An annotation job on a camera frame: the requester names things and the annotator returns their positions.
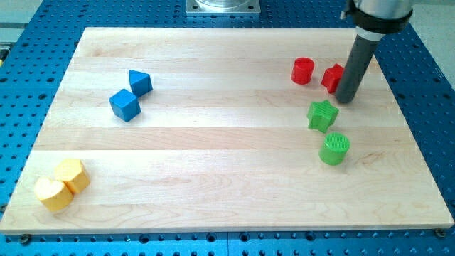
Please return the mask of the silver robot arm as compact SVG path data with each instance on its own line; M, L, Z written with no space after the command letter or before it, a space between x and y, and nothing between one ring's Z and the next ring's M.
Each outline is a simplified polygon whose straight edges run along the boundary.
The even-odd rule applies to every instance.
M352 17L356 37L335 91L340 103L353 101L379 42L406 27L413 4L413 0L347 0L340 18Z

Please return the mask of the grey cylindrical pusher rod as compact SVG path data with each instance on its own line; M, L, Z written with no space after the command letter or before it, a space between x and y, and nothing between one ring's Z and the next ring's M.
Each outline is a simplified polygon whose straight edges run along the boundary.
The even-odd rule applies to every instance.
M361 36L355 37L335 91L335 97L339 103L347 104L353 101L378 44L379 41L370 41Z

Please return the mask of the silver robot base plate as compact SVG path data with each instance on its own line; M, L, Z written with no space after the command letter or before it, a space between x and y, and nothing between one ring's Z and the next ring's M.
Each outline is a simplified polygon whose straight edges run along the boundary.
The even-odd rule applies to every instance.
M186 0L187 14L258 14L260 0Z

